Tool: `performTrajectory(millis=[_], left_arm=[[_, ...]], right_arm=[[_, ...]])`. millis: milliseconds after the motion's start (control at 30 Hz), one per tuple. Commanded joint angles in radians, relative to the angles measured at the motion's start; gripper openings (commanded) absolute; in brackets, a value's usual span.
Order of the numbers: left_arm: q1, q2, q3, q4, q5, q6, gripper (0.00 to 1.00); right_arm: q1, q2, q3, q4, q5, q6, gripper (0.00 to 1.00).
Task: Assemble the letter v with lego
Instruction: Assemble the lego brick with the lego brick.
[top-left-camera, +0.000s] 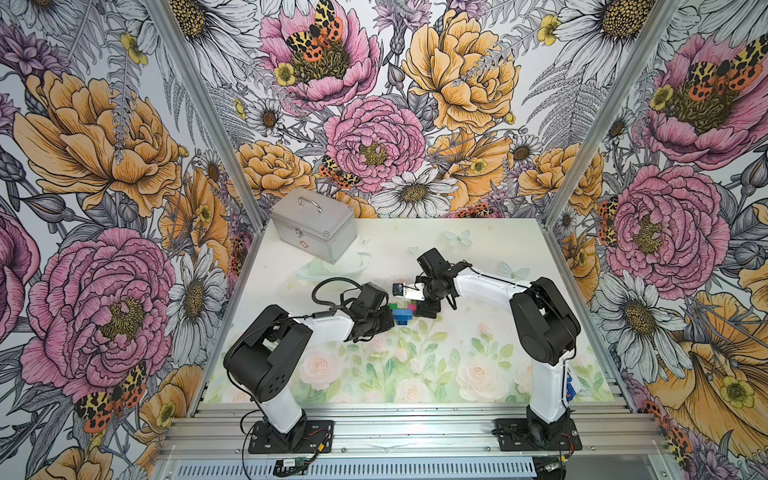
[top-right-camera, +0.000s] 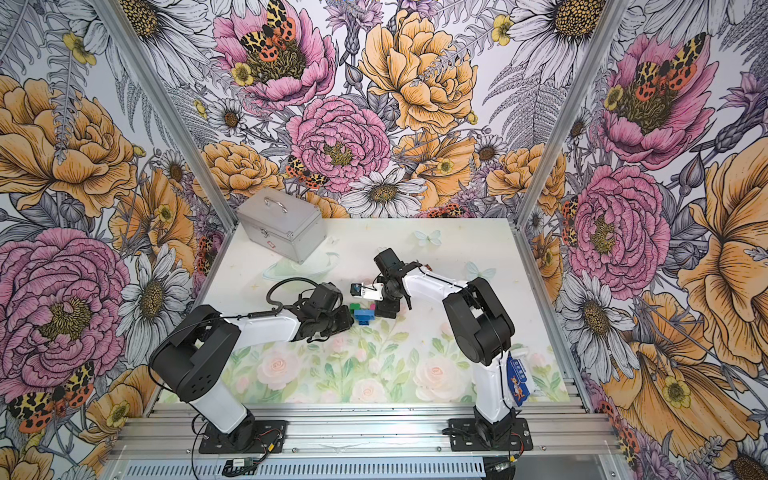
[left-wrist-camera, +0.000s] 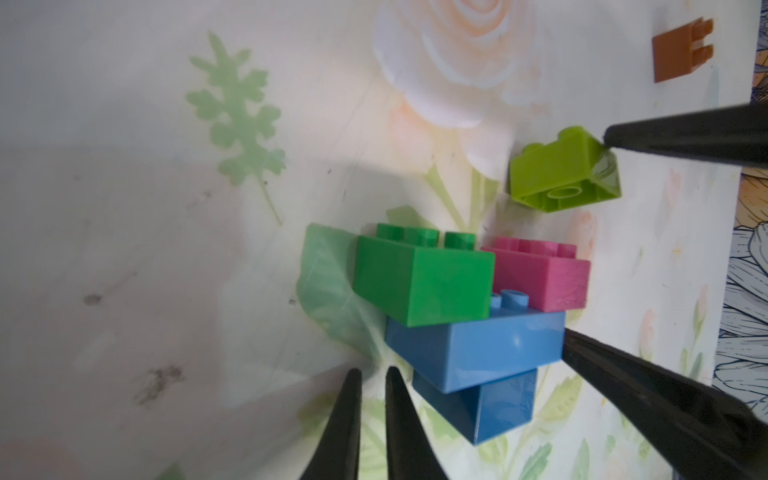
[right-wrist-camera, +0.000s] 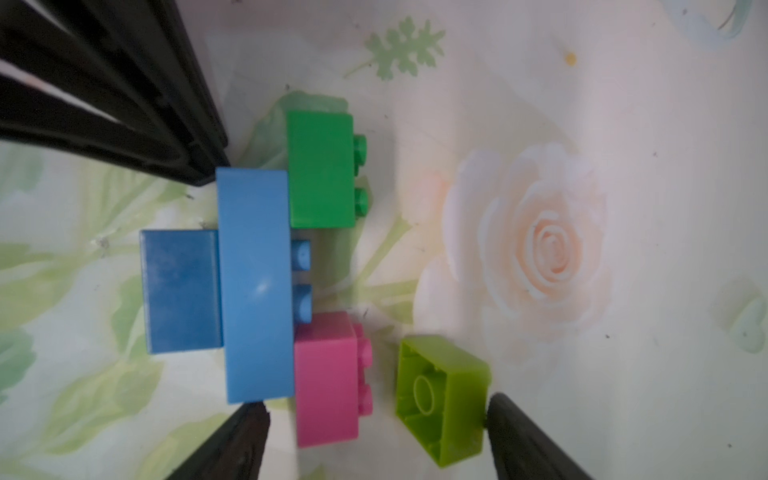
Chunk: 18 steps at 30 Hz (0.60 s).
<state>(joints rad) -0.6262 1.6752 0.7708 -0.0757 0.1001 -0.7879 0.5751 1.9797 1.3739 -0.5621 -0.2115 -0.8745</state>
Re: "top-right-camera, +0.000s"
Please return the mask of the light blue lego brick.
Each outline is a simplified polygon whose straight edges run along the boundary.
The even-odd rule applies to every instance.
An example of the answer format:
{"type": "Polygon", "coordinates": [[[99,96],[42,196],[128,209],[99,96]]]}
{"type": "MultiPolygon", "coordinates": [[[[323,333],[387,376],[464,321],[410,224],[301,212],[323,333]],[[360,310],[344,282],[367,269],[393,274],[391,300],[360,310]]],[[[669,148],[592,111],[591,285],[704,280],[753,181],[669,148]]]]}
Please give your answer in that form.
{"type": "Polygon", "coordinates": [[[372,321],[375,320],[375,312],[373,310],[355,310],[353,312],[353,316],[355,321],[360,326],[368,326],[372,321]]]}

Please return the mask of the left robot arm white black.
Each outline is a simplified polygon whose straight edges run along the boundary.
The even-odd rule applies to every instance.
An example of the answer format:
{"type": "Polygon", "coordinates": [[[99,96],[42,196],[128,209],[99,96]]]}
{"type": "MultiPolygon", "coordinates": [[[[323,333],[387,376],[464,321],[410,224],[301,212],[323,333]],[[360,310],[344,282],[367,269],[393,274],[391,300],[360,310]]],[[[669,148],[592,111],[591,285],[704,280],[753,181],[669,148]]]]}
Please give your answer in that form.
{"type": "Polygon", "coordinates": [[[259,427],[221,379],[231,354],[274,342],[323,342],[354,324],[342,292],[330,282],[290,277],[267,291],[266,302],[267,310],[230,316],[201,304],[148,361],[167,388],[207,422],[213,445],[235,453],[255,447],[259,427]]]}

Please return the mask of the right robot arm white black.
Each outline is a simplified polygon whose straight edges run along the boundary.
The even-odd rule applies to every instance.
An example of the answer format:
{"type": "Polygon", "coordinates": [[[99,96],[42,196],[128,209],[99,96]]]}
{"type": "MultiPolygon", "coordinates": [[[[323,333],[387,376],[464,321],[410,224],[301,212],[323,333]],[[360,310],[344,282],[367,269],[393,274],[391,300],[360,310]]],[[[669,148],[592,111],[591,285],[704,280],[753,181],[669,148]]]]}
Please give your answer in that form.
{"type": "Polygon", "coordinates": [[[401,303],[427,299],[442,306],[461,353],[471,362],[476,388],[474,426],[462,435],[488,450],[525,446],[514,437],[517,412],[507,387],[506,359],[515,326],[488,280],[468,282],[432,272],[417,261],[406,263],[388,248],[374,257],[376,315],[395,318],[401,303]]]}

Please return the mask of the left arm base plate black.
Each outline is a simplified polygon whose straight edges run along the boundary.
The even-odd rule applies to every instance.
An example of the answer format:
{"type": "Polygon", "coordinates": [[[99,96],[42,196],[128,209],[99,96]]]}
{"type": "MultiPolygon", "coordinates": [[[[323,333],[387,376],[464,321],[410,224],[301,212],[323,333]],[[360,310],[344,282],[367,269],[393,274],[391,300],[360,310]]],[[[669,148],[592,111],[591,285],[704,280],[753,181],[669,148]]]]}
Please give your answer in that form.
{"type": "Polygon", "coordinates": [[[281,453],[288,422],[284,420],[254,420],[245,422],[229,434],[208,424],[197,447],[200,454],[263,454],[270,446],[281,453]]]}

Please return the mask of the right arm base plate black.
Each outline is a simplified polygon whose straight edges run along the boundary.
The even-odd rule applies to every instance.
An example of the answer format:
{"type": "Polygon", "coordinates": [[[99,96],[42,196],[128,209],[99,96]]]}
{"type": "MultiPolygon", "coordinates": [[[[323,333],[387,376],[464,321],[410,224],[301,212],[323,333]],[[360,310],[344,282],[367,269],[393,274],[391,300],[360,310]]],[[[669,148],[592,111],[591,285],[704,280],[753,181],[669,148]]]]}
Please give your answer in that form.
{"type": "Polygon", "coordinates": [[[495,423],[489,423],[482,417],[449,419],[442,434],[449,437],[450,448],[454,452],[525,453],[534,449],[528,422],[521,417],[508,417],[495,423]]]}

